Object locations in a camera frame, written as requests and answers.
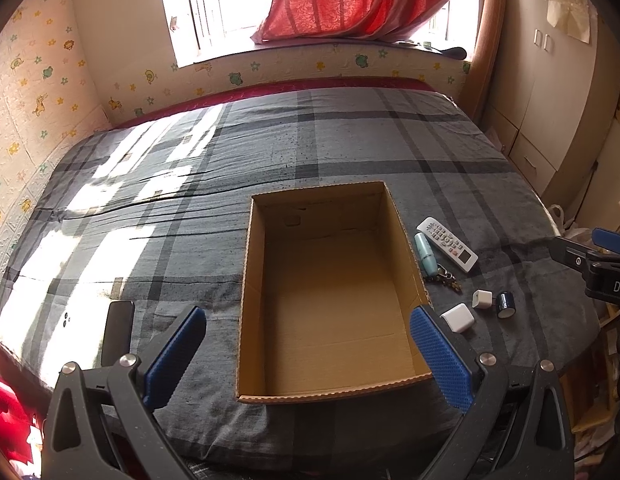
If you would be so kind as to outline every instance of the small white cube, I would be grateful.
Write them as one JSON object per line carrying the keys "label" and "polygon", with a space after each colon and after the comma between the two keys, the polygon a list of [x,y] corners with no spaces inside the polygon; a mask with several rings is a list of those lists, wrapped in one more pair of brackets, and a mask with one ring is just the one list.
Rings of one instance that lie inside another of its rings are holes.
{"label": "small white cube", "polygon": [[446,320],[450,330],[458,334],[461,334],[474,324],[474,316],[465,303],[459,303],[449,311],[441,314],[441,317]]}
{"label": "small white cube", "polygon": [[472,308],[490,308],[492,293],[489,290],[476,290],[472,295]]}

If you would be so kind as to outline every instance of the bed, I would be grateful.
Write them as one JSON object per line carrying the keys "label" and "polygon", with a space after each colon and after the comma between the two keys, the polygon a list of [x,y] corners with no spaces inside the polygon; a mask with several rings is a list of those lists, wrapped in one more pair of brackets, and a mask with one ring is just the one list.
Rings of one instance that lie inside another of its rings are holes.
{"label": "bed", "polygon": [[[475,313],[466,337],[476,350],[561,369],[596,337],[580,277],[549,257],[547,211],[445,96],[395,79],[213,99],[97,133],[53,171],[0,290],[0,343],[43,386],[68,360],[99,362],[110,301],[136,304],[132,351],[197,304],[206,338],[155,413],[178,453],[262,470],[378,466],[407,452],[429,460],[458,419],[433,381],[298,405],[234,398],[250,196],[363,180],[385,181],[409,234],[433,216],[478,254],[467,276],[449,265],[461,295],[428,284],[437,312],[478,288],[513,293],[512,318]],[[208,465],[193,468],[210,476]]]}

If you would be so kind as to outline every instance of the wall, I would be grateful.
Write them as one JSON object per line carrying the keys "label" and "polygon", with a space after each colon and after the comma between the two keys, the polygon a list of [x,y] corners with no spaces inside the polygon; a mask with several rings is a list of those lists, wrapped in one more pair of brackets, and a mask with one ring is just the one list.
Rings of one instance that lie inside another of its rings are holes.
{"label": "wall", "polygon": [[0,275],[52,169],[109,127],[72,0],[24,0],[0,34]]}
{"label": "wall", "polygon": [[402,76],[457,98],[469,64],[394,46],[316,44],[234,54],[178,68],[162,0],[74,0],[86,59],[113,124],[259,83],[324,76]]}

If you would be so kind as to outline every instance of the open cardboard box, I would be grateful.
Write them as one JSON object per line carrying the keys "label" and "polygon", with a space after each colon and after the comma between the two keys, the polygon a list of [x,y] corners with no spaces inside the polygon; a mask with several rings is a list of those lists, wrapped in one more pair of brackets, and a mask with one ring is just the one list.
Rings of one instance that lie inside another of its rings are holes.
{"label": "open cardboard box", "polygon": [[427,379],[409,331],[428,303],[383,182],[252,197],[236,396],[308,402]]}

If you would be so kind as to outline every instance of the cartoon wallpaper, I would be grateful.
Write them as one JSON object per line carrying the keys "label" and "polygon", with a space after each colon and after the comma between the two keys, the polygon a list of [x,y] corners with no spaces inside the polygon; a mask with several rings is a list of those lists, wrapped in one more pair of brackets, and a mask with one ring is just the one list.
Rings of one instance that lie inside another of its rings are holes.
{"label": "cartoon wallpaper", "polygon": [[109,127],[72,0],[24,0],[0,35],[0,275],[53,168]]}
{"label": "cartoon wallpaper", "polygon": [[458,98],[470,64],[432,52],[381,44],[328,43],[242,52],[179,68],[174,57],[113,60],[116,77],[94,75],[112,124],[197,97],[293,79],[409,77]]}

